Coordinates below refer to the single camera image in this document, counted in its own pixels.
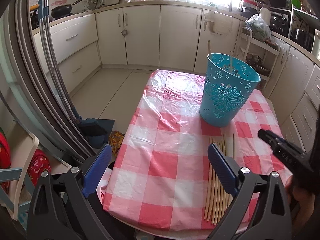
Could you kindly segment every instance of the black wok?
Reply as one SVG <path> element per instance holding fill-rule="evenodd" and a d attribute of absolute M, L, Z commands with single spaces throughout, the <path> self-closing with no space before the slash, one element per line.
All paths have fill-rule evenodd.
<path fill-rule="evenodd" d="M 64 16 L 68 15 L 72 10 L 72 6 L 74 6 L 75 4 L 77 4 L 81 1 L 83 1 L 83 0 L 77 0 L 73 4 L 60 5 L 60 6 L 57 6 L 56 8 L 53 8 L 51 10 L 52 18 L 57 19 L 57 18 L 62 18 Z"/>

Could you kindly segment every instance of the checkered tablecloth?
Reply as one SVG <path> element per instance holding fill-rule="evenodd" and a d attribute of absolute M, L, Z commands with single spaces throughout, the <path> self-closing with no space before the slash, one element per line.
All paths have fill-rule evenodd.
<path fill-rule="evenodd" d="M 206 238 L 214 228 L 204 220 L 209 136 L 222 140 L 224 134 L 230 141 L 235 132 L 240 167 L 259 174 L 278 171 L 286 182 L 291 173 L 257 135 L 260 128 L 281 135 L 261 92 L 254 90 L 230 125 L 217 128 L 199 115 L 204 81 L 194 74 L 152 73 L 101 195 L 105 211 L 154 235 Z M 257 198 L 243 222 L 252 216 Z"/>

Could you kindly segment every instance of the blue trash bin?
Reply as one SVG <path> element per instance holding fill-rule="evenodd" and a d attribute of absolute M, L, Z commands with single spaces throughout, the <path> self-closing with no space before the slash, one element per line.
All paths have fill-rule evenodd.
<path fill-rule="evenodd" d="M 227 126 L 261 78 L 247 63 L 220 53 L 208 55 L 200 116 L 216 127 Z"/>

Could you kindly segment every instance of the bundle of chopsticks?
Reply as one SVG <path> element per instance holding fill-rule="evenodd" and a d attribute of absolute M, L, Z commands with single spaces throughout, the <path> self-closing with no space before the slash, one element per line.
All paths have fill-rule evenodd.
<path fill-rule="evenodd" d="M 233 134 L 233 158 L 235 151 L 235 135 Z M 225 136 L 223 135 L 223 140 L 218 141 L 210 137 L 210 143 L 216 143 L 220 150 L 226 155 L 227 142 Z M 209 180 L 208 180 L 208 191 L 207 199 L 204 211 L 204 219 L 211 221 L 212 224 L 216 225 L 219 223 L 220 219 L 223 217 L 225 211 L 229 207 L 232 196 L 227 194 L 220 183 L 218 176 L 216 175 L 212 165 L 209 164 Z"/>

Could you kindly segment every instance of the silver bolt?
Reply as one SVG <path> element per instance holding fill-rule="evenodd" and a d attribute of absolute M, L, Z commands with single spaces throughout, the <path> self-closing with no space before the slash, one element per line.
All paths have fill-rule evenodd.
<path fill-rule="evenodd" d="M 72 173 L 77 173 L 79 171 L 79 168 L 78 167 L 72 167 L 71 168 L 71 172 Z"/>
<path fill-rule="evenodd" d="M 272 175 L 273 177 L 275 177 L 275 178 L 278 178 L 278 177 L 279 177 L 279 173 L 276 172 L 276 171 L 273 171 L 273 172 L 271 173 L 271 175 Z"/>
<path fill-rule="evenodd" d="M 250 172 L 250 169 L 247 168 L 247 167 L 243 167 L 243 168 L 241 169 L 241 172 L 244 173 L 244 174 L 248 174 L 248 173 Z"/>
<path fill-rule="evenodd" d="M 45 178 L 48 175 L 49 175 L 49 173 L 47 171 L 44 171 L 41 173 L 41 177 L 43 177 L 43 178 Z"/>

